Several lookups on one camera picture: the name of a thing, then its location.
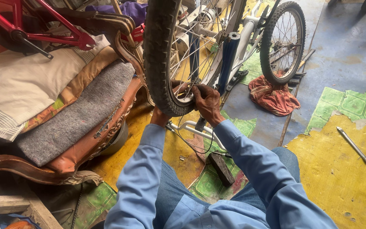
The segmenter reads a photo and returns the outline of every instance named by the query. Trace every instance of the red rag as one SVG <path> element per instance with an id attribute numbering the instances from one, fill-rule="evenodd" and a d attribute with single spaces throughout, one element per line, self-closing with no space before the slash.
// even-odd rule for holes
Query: red rag
<path id="1" fill-rule="evenodd" d="M 248 87 L 251 90 L 251 100 L 276 116 L 285 116 L 295 108 L 300 108 L 299 101 L 289 92 L 287 84 L 273 88 L 261 75 L 249 82 Z"/>

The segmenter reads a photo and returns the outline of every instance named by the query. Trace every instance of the red bicycle frame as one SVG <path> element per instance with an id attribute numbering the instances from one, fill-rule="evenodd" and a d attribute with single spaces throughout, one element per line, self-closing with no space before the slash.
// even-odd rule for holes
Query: red bicycle frame
<path id="1" fill-rule="evenodd" d="M 69 37 L 55 36 L 50 34 L 28 34 L 23 31 L 22 23 L 22 2 L 21 0 L 0 0 L 0 3 L 4 3 L 12 6 L 13 14 L 13 24 L 0 15 L 0 26 L 11 33 L 14 30 L 20 30 L 23 34 L 27 35 L 27 39 L 59 43 L 59 44 L 69 44 L 78 46 L 81 50 L 90 50 L 92 47 L 87 46 L 88 44 L 94 46 L 96 42 L 88 34 L 81 32 L 76 27 L 74 27 L 70 22 L 68 22 L 63 16 L 58 14 L 52 7 L 50 7 L 43 0 L 36 0 L 42 7 L 46 8 L 48 12 L 53 15 L 57 21 L 66 26 L 72 33 Z"/>

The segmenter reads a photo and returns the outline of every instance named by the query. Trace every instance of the blue long-sleeve shirt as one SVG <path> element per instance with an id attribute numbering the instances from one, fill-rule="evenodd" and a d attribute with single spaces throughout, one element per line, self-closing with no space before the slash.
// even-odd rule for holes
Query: blue long-sleeve shirt
<path id="1" fill-rule="evenodd" d="M 238 201 L 219 200 L 206 208 L 183 195 L 165 229 L 193 228 L 337 228 L 332 219 L 308 200 L 278 156 L 244 136 L 229 120 L 214 132 L 266 206 L 261 210 Z M 165 129 L 146 126 L 139 147 L 119 175 L 117 203 L 105 228 L 153 228 Z"/>

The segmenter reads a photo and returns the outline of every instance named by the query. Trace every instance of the blue fork tube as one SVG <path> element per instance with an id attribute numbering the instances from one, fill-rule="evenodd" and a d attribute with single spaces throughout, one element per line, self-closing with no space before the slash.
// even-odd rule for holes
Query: blue fork tube
<path id="1" fill-rule="evenodd" d="M 220 77 L 218 79 L 218 92 L 220 96 L 225 92 L 228 78 L 230 77 L 231 69 L 233 67 L 235 55 L 237 52 L 238 44 L 240 43 L 241 35 L 236 32 L 231 32 L 226 37 L 222 47 L 222 65 L 220 71 Z"/>
<path id="2" fill-rule="evenodd" d="M 200 39 L 197 35 L 189 33 L 189 45 L 190 45 L 190 74 L 191 82 L 198 84 L 196 80 L 198 79 L 198 64 L 200 58 L 200 50 L 197 50 L 200 47 Z"/>

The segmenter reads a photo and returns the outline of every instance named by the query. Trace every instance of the purple cloth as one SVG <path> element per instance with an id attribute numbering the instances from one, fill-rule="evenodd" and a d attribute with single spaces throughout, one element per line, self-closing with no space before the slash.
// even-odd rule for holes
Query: purple cloth
<path id="1" fill-rule="evenodd" d="M 146 17 L 147 3 L 139 4 L 134 2 L 126 2 L 119 6 L 123 15 L 128 15 L 135 22 L 135 27 L 144 23 Z M 101 13 L 115 13 L 113 6 L 87 6 L 86 11 L 98 11 Z"/>

